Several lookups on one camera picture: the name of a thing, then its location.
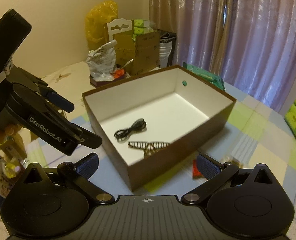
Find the leopard print hair band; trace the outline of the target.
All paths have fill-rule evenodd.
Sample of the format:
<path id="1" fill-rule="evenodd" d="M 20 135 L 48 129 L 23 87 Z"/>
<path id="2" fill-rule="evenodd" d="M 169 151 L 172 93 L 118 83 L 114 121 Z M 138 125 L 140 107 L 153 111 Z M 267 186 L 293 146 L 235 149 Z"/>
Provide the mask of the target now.
<path id="1" fill-rule="evenodd" d="M 137 150 L 142 150 L 144 153 L 144 158 L 148 158 L 149 156 L 157 153 L 158 151 L 167 148 L 170 143 L 168 142 L 145 142 L 145 141 L 129 141 L 129 148 L 134 148 Z"/>

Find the checkered tablecloth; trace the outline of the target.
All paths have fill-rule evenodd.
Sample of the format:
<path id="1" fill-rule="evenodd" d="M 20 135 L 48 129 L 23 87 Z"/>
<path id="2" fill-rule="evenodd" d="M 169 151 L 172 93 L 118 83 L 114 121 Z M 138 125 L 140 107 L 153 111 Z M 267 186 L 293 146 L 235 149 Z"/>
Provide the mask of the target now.
<path id="1" fill-rule="evenodd" d="M 89 118 L 82 100 L 82 93 L 91 89 L 81 81 L 76 88 L 64 85 L 64 80 L 51 83 L 51 87 L 75 104 L 75 110 L 68 119 L 86 129 L 91 129 Z M 294 224 L 296 226 L 296 140 L 287 124 L 279 114 L 231 85 L 226 86 L 229 94 L 237 99 L 232 114 L 224 130 L 207 142 L 202 151 L 211 157 L 234 157 L 244 167 L 253 168 L 257 163 L 265 163 L 281 183 L 295 207 Z M 32 141 L 28 135 L 25 148 L 31 162 L 39 162 L 43 167 L 55 167 L 64 161 L 75 161 L 91 150 L 78 146 L 71 157 L 58 152 L 41 139 Z M 192 178 L 192 159 L 179 163 L 170 171 L 131 192 L 113 167 L 102 148 L 96 150 L 100 158 L 100 167 L 91 181 L 113 194 L 178 194 L 181 195 L 205 180 Z"/>

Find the brown box white interior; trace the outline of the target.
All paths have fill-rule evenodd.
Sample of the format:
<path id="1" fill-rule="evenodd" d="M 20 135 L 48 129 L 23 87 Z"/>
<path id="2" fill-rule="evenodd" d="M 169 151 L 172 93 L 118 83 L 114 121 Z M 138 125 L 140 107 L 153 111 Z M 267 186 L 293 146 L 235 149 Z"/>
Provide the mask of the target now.
<path id="1" fill-rule="evenodd" d="M 136 190 L 174 167 L 224 128 L 234 97 L 180 66 L 166 67 L 82 95 L 94 132 L 125 184 Z M 165 142 L 149 157 L 114 133 L 144 119 L 129 141 Z"/>

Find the cardboard boxes pile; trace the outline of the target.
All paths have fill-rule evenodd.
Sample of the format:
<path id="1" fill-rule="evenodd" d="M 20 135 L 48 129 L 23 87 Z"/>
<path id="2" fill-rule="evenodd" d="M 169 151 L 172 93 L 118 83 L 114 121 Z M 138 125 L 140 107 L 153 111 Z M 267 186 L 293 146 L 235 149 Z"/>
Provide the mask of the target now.
<path id="1" fill-rule="evenodd" d="M 149 29 L 135 33 L 133 20 L 115 19 L 107 23 L 109 40 L 116 40 L 116 63 L 131 76 L 147 73 L 159 66 L 160 32 Z"/>

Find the red snack packet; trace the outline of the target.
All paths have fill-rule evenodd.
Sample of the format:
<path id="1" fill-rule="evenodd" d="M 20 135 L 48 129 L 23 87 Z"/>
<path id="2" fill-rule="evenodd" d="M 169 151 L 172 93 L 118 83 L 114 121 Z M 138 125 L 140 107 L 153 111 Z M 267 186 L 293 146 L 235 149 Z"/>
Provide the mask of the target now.
<path id="1" fill-rule="evenodd" d="M 203 178 L 203 174 L 197 168 L 197 160 L 192 160 L 192 178 L 193 179 L 200 179 Z"/>

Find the white crumpled plastic bag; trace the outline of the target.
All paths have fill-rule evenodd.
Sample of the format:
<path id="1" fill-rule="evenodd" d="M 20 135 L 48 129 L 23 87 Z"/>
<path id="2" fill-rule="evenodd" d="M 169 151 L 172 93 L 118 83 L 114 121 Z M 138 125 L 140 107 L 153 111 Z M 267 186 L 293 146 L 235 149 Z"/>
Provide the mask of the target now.
<path id="1" fill-rule="evenodd" d="M 116 69 L 116 52 L 115 46 L 117 41 L 108 42 L 97 50 L 91 50 L 88 53 L 86 63 L 89 67 L 90 74 L 111 74 Z"/>

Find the dark brown octagonal tray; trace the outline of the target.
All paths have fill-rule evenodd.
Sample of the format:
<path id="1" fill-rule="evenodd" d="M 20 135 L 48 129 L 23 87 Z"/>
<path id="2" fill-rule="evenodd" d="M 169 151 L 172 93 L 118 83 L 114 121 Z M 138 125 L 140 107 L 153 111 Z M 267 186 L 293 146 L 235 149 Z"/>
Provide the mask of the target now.
<path id="1" fill-rule="evenodd" d="M 92 73 L 89 76 L 89 79 L 92 86 L 94 86 L 95 88 L 99 88 L 105 85 L 109 85 L 115 81 L 125 79 L 126 77 L 127 75 L 124 69 L 117 69 L 111 74 Z"/>

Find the purple curtain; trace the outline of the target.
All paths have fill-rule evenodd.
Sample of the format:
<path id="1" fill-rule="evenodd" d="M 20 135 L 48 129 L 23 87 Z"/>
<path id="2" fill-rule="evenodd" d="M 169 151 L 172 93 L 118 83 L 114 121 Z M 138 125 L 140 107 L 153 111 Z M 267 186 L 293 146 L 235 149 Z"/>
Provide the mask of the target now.
<path id="1" fill-rule="evenodd" d="M 177 35 L 173 64 L 282 109 L 296 79 L 296 0 L 150 0 L 149 18 Z"/>

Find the yellow plastic bag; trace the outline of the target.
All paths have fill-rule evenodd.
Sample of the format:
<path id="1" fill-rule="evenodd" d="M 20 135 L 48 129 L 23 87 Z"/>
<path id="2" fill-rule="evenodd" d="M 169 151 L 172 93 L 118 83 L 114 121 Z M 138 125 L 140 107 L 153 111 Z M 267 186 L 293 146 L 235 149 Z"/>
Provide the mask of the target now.
<path id="1" fill-rule="evenodd" d="M 115 1 L 103 1 L 95 5 L 85 17 L 85 36 L 88 50 L 96 50 L 109 42 L 107 24 L 118 18 Z"/>

